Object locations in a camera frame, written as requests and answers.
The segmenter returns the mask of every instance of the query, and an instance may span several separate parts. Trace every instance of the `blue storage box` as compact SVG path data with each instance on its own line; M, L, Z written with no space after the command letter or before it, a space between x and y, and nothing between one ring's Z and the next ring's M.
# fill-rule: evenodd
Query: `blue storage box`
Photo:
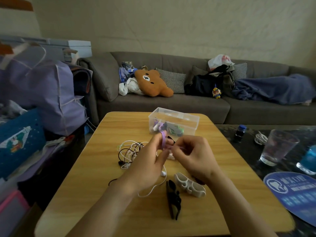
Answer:
M7 178L45 143L37 109L0 125L0 178Z

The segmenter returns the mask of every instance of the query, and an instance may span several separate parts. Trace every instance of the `white wall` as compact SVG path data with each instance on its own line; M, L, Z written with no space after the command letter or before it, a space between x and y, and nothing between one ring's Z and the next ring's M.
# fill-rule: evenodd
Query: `white wall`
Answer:
M41 37L35 12L0 8L0 34Z
M33 0L44 37L315 67L316 0Z

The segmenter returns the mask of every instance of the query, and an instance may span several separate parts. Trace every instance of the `person's right hand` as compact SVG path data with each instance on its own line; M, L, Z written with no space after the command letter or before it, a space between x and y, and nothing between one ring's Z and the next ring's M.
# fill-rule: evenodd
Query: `person's right hand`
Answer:
M210 145L203 137L184 135L176 141L171 151L191 175L205 183L209 183L212 176L221 171Z

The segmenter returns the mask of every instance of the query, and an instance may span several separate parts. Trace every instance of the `pink box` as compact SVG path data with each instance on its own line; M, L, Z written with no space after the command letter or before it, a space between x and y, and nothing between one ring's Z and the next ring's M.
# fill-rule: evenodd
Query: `pink box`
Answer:
M13 191L0 204L0 237L8 237L29 209L20 191Z

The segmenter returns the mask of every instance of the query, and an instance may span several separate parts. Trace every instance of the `tangled cable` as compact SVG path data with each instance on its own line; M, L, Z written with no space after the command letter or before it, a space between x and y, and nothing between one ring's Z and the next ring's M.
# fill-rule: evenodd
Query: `tangled cable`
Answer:
M265 145L267 143L268 138L262 134L260 131L258 131L259 133L256 134L255 137L255 142L259 145Z
M141 150L141 148L144 147L144 143L148 143L148 142L136 142L136 141L128 140L128 141L124 141L121 145L119 145L117 147L119 164L120 163L122 164L122 165L120 164L121 165L121 169L128 169L129 168L129 166L131 165L133 160L136 158L137 153ZM164 178L163 182L154 185L152 187L151 191L147 195L140 196L138 194L138 197L147 197L147 196L149 196L156 186L162 185L166 181L166 179L167 179L167 170L166 170L165 166L163 166L163 168L165 170L165 176L164 176L165 178Z

